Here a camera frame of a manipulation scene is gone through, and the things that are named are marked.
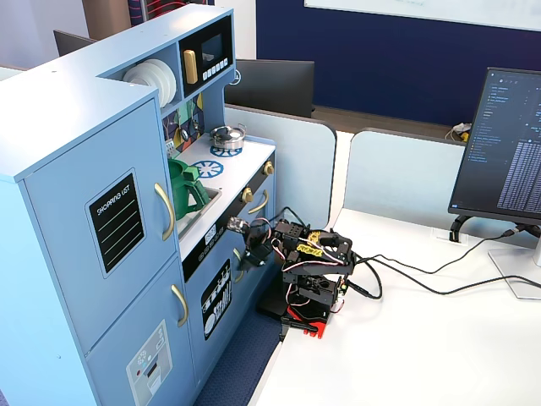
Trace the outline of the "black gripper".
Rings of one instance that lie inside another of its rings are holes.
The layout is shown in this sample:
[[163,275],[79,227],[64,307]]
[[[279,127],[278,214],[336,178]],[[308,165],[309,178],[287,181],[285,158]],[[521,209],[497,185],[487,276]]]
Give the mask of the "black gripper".
[[243,253],[236,251],[239,271],[248,272],[254,265],[265,265],[271,253],[270,234],[271,226],[265,219],[255,219],[249,224],[249,230],[244,237],[246,250]]

